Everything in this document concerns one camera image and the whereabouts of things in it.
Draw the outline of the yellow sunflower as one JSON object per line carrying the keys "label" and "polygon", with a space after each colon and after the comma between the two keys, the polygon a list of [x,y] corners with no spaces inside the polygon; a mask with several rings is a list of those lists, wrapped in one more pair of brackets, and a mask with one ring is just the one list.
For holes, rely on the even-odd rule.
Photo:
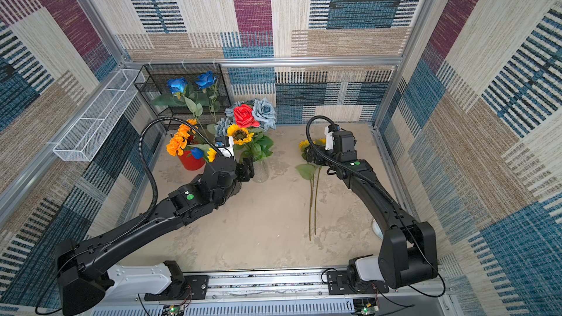
{"label": "yellow sunflower", "polygon": [[[303,160],[308,163],[306,161],[306,149],[307,147],[310,145],[310,142],[308,140],[303,140],[300,144],[299,144],[299,150],[301,152],[301,157],[303,158]],[[313,216],[313,186],[314,186],[314,180],[313,181],[309,181],[309,185],[310,185],[310,202],[309,202],[309,214],[308,214],[308,235],[309,235],[309,240],[312,240],[312,216]]]}
{"label": "yellow sunflower", "polygon": [[227,136],[232,138],[234,144],[244,146],[244,144],[253,140],[254,133],[238,124],[232,124],[227,129]]}
{"label": "yellow sunflower", "polygon": [[297,165],[295,169],[297,170],[298,174],[305,180],[305,181],[313,181],[316,174],[316,165],[306,163]]}

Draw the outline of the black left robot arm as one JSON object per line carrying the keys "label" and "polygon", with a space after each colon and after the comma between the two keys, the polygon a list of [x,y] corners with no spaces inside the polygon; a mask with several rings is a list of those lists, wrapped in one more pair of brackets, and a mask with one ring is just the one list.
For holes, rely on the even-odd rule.
{"label": "black left robot arm", "polygon": [[99,304],[116,286],[109,270],[151,241],[200,219],[236,195],[255,175],[253,159],[219,156],[202,174],[168,194],[148,212],[94,238],[58,243],[56,280],[63,315],[78,315]]}

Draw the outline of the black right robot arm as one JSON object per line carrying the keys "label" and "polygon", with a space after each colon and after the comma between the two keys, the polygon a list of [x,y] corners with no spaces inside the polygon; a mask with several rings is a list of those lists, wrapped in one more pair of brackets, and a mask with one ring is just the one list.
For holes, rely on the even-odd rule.
{"label": "black right robot arm", "polygon": [[326,144],[312,145],[307,159],[327,166],[356,194],[382,230],[378,270],[390,288],[401,288],[438,276],[436,232],[419,222],[382,187],[373,167],[357,157],[353,133],[325,128]]}

